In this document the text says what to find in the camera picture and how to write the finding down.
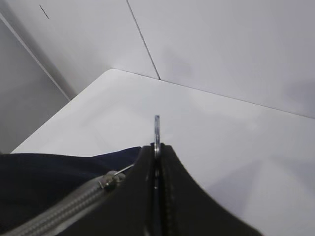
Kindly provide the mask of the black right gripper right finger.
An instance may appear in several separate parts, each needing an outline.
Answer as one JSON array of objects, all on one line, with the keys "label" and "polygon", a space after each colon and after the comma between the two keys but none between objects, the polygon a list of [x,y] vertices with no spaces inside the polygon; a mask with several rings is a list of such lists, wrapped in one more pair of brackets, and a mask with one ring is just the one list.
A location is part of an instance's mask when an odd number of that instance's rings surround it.
[{"label": "black right gripper right finger", "polygon": [[207,194],[185,169],[172,146],[161,145],[158,169],[162,235],[261,235]]}]

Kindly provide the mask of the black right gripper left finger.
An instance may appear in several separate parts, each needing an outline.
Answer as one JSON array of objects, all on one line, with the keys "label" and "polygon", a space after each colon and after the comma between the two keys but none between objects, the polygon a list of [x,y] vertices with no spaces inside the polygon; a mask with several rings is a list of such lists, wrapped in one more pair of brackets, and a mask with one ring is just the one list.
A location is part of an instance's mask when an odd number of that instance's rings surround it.
[{"label": "black right gripper left finger", "polygon": [[62,236],[156,236],[158,182],[153,146],[142,147],[135,165],[100,206],[62,231]]}]

